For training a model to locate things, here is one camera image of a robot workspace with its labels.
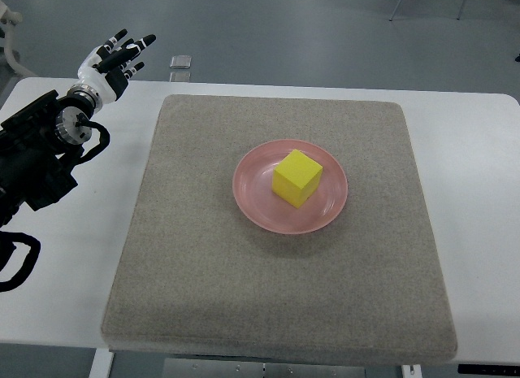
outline black cable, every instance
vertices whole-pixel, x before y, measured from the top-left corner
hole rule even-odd
[[[13,233],[13,232],[0,232],[0,250],[4,257],[2,263],[4,266],[7,261],[11,258],[13,251],[15,250],[15,242],[21,242],[22,244],[28,245],[30,251],[25,256],[22,267],[16,272],[16,274],[5,282],[0,282],[0,293],[11,291],[16,289],[18,286],[23,284],[31,272],[33,271],[38,255],[40,254],[41,243],[34,237],[24,233]]]
[[[91,150],[89,150],[89,152],[87,152],[85,156],[81,157],[80,161],[78,162],[79,165],[92,160],[98,154],[103,152],[111,142],[111,135],[108,132],[108,130],[106,130],[106,128],[100,125],[98,122],[92,122],[88,119],[83,119],[80,122],[78,122],[78,124],[80,126],[86,126],[87,128],[95,128],[99,131],[99,144],[97,144]]]

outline plate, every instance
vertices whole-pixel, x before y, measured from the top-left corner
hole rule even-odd
[[[299,209],[273,193],[273,170],[298,149],[323,166],[318,189]],[[326,150],[301,140],[270,141],[252,149],[233,175],[233,195],[247,218],[271,232],[302,234],[331,223],[347,201],[347,177]]]

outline table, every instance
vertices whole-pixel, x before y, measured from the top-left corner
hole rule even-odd
[[[48,90],[64,94],[73,82],[23,80],[0,120]],[[154,124],[174,93],[400,104],[452,308],[454,362],[520,362],[520,108],[509,96],[477,93],[131,82],[121,100],[95,116],[112,142],[73,172],[79,186],[46,209],[23,208],[5,228],[37,237],[42,251],[26,284],[0,295],[0,341],[105,346],[99,328],[106,300]]]

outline robotic hand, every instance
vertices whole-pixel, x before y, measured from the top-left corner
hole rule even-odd
[[[110,134],[90,119],[104,104],[115,102],[128,80],[144,67],[131,62],[155,41],[149,35],[134,41],[120,40],[122,30],[95,48],[78,70],[78,81],[67,95],[58,98],[55,90],[2,123],[0,131],[0,227],[7,224],[23,202],[33,210],[56,203],[77,186],[72,169],[93,159],[110,142]],[[99,143],[85,155],[83,144],[99,131]],[[23,266],[13,278],[0,282],[0,292],[21,285],[36,263],[40,243],[23,233],[0,232],[0,271],[15,249],[14,242],[31,247]]]

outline floor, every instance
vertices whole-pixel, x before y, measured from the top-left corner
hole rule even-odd
[[[169,81],[171,57],[187,54],[191,82],[507,93],[520,101],[520,0],[467,0],[460,20],[462,0],[403,0],[392,22],[397,0],[2,1],[24,16],[15,49],[39,76],[76,77],[95,46],[126,28],[129,37],[157,36],[136,80]],[[12,85],[2,65],[0,104]],[[163,376],[165,357],[117,354],[111,377]],[[0,377],[87,377],[92,359],[93,350],[0,345]],[[425,367],[423,375],[456,371]],[[365,375],[401,376],[396,367]]]

